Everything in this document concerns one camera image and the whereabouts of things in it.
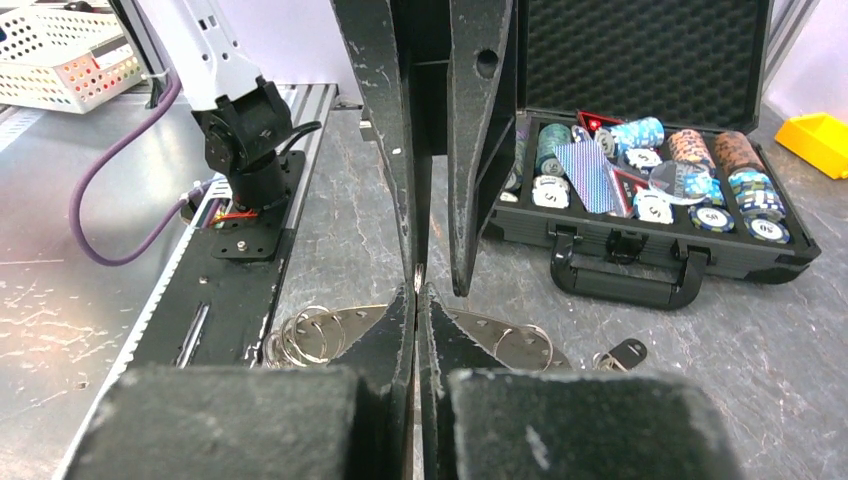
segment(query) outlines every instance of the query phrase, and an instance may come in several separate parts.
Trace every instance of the case handle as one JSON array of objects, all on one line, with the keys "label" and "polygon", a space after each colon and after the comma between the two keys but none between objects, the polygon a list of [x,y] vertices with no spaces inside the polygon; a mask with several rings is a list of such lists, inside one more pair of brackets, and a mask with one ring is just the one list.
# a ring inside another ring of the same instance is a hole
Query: case handle
[{"label": "case handle", "polygon": [[573,260],[574,236],[558,233],[551,252],[551,277],[564,292],[676,310],[689,305],[698,296],[709,258],[703,252],[690,251],[675,283],[577,268],[571,265]]}]

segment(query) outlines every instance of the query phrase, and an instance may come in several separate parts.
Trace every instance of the case latch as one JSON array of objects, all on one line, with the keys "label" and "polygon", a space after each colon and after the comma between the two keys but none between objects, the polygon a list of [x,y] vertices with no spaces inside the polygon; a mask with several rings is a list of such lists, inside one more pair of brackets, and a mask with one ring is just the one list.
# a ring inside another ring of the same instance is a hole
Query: case latch
[{"label": "case latch", "polygon": [[629,265],[639,260],[639,254],[648,243],[648,235],[613,230],[607,237],[606,260],[618,265]]}]

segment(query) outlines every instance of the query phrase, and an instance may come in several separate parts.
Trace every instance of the white ruler strip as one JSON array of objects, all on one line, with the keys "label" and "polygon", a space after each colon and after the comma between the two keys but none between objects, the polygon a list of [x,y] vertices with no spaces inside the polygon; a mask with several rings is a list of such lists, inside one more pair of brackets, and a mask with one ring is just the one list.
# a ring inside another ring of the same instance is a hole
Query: white ruler strip
[{"label": "white ruler strip", "polygon": [[29,127],[33,126],[42,115],[44,115],[44,110],[15,108],[15,111],[0,123],[0,152],[17,140]]}]

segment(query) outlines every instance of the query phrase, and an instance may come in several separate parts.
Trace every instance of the gray marble tabletop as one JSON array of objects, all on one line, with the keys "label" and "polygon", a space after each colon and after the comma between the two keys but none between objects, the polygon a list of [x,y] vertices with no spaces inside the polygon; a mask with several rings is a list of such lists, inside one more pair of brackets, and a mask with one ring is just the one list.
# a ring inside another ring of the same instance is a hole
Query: gray marble tabletop
[{"label": "gray marble tabletop", "polygon": [[[376,148],[359,112],[331,116],[283,287],[278,318],[309,304],[385,303],[402,279],[394,212]],[[760,286],[708,278],[692,305],[662,312],[559,291],[548,250],[482,242],[471,295],[452,295],[447,169],[434,165],[428,281],[452,307],[544,328],[575,368],[627,337],[650,355],[640,369],[676,372],[702,386],[724,414],[751,479],[848,478],[848,184],[832,181],[772,140],[761,142],[823,250],[792,283]]]}]

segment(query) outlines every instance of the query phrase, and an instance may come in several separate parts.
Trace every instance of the screw hole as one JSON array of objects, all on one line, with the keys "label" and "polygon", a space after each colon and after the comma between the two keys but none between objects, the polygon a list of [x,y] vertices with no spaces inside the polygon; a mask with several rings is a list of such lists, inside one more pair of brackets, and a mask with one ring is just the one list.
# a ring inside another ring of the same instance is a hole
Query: screw hole
[{"label": "screw hole", "polygon": [[477,54],[477,73],[483,78],[495,76],[498,68],[498,55],[488,48]]}]

